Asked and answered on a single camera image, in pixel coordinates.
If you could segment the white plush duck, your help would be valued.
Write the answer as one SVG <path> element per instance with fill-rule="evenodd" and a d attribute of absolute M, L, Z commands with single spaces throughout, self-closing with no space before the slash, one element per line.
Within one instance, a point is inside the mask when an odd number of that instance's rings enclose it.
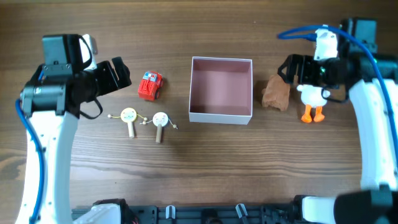
<path fill-rule="evenodd" d="M 322 110 L 327 104 L 327 98 L 330 96 L 330 92 L 313 85 L 298 85 L 297 90 L 301 92 L 300 99 L 305 105 L 305 112 L 301 120 L 304 123 L 323 121 L 325 115 L 322 113 Z"/>

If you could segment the red toy fire truck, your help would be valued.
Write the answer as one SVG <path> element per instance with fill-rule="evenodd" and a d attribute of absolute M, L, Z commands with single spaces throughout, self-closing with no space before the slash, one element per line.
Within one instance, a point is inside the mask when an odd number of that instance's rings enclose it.
<path fill-rule="evenodd" d="M 159 89 L 163 86 L 164 79 L 160 73 L 146 71 L 138 88 L 139 98 L 154 101 L 159 97 Z"/>

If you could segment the pink cardboard box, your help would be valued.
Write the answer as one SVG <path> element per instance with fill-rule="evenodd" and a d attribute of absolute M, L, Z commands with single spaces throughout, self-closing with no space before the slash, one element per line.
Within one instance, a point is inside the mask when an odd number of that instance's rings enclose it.
<path fill-rule="evenodd" d="M 251 59 L 192 58 L 190 122 L 247 125 L 252 108 Z"/>

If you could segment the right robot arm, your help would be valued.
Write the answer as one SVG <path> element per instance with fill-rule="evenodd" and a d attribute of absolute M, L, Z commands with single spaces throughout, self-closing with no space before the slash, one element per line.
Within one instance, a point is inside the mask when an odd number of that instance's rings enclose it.
<path fill-rule="evenodd" d="M 374 19 L 352 17 L 338 27 L 310 25 L 278 35 L 315 43 L 314 55 L 289 55 L 278 69 L 301 92 L 302 120 L 320 120 L 330 90 L 343 85 L 361 146 L 360 190 L 336 197 L 297 195 L 283 214 L 285 222 L 397 222 L 397 57 L 378 53 L 376 33 Z"/>

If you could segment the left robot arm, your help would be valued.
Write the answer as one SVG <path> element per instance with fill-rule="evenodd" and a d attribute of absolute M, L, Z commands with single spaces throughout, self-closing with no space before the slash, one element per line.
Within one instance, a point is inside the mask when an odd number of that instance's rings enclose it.
<path fill-rule="evenodd" d="M 44 62 L 15 107 L 27 133 L 27 162 L 18 223 L 72 223 L 70 164 L 82 103 L 131 84 L 121 57 L 97 62 L 92 36 L 45 35 Z"/>

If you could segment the brown plush toy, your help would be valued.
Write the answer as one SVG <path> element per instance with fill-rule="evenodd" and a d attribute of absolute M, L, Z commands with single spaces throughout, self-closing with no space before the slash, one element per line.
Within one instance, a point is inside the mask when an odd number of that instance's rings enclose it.
<path fill-rule="evenodd" d="M 286 111 L 289 106 L 290 85 L 285 83 L 279 75 L 273 75 L 262 90 L 262 106 Z"/>

